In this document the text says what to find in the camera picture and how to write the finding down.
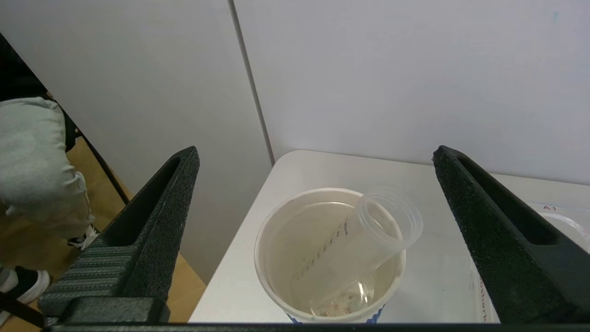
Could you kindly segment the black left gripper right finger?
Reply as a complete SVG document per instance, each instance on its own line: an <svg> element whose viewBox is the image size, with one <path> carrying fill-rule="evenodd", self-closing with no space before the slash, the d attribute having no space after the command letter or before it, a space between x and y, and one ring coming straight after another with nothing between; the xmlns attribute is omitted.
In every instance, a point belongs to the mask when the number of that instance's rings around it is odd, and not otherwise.
<svg viewBox="0 0 590 332"><path fill-rule="evenodd" d="M500 321L588 323L589 254L466 154L432 160Z"/></svg>

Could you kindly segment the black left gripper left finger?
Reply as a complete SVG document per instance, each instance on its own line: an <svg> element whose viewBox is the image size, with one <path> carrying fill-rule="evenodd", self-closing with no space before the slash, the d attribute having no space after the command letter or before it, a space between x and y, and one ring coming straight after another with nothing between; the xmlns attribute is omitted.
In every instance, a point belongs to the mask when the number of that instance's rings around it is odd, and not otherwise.
<svg viewBox="0 0 590 332"><path fill-rule="evenodd" d="M175 153L41 296L49 326L167 323L194 192L196 147Z"/></svg>

